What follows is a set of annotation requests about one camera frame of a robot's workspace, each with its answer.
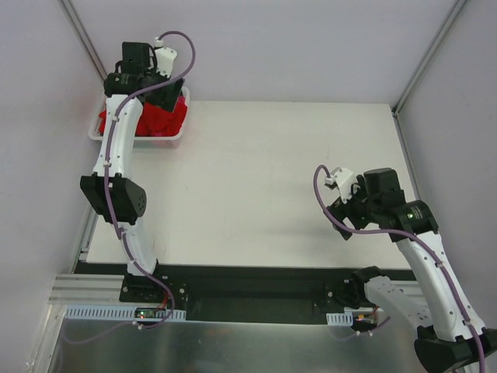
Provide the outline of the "red t shirt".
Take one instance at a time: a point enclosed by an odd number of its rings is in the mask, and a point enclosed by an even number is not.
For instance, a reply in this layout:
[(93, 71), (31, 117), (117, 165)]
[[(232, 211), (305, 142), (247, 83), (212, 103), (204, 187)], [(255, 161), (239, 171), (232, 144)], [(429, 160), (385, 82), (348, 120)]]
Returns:
[(174, 137), (182, 129), (187, 111), (188, 105), (185, 96), (179, 97), (176, 107), (172, 112), (145, 103), (137, 124), (135, 136), (145, 138)]

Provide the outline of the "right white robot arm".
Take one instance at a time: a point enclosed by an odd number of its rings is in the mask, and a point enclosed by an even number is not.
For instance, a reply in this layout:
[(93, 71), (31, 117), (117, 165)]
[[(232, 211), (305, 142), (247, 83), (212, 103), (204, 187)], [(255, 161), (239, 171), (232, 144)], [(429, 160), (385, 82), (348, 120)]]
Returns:
[(496, 331), (485, 325), (459, 284), (448, 260), (438, 224), (428, 205), (408, 202), (392, 168), (355, 175), (346, 168), (314, 174), (316, 199), (344, 239), (388, 235), (407, 260), (425, 306), (413, 301), (378, 267), (354, 272), (342, 303), (370, 303), (415, 334), (415, 354), (427, 372), (485, 372), (485, 359), (496, 352)]

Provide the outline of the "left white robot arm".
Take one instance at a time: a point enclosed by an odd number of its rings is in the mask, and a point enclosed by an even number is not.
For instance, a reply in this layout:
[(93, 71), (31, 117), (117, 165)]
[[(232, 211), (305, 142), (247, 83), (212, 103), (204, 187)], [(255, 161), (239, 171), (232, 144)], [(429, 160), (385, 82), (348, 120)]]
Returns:
[(128, 274), (143, 277), (137, 293), (147, 302), (156, 302), (165, 285), (152, 276), (158, 259), (144, 231), (148, 196), (132, 179), (131, 158), (137, 137), (180, 138), (189, 97), (182, 78), (162, 80), (158, 88), (137, 92), (113, 91), (113, 82), (123, 80), (123, 75), (111, 74), (105, 83), (102, 144), (91, 174), (82, 176), (79, 186), (94, 212), (113, 226), (127, 258)]

